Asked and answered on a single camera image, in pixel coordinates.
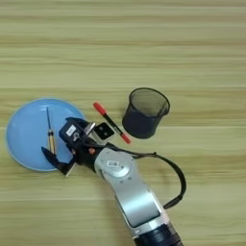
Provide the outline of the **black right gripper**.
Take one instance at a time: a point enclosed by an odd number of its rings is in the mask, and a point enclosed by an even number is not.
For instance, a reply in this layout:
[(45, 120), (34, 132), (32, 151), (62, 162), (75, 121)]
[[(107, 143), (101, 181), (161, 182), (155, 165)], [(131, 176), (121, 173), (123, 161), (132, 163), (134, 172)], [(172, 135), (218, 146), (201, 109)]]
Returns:
[[(64, 133), (64, 142), (73, 155), (73, 161), (95, 170), (94, 162), (111, 138), (111, 127), (106, 123), (96, 125), (82, 118), (67, 117), (68, 128)], [(44, 157), (63, 175), (67, 175), (73, 167), (72, 162), (61, 162), (57, 156), (42, 147)]]

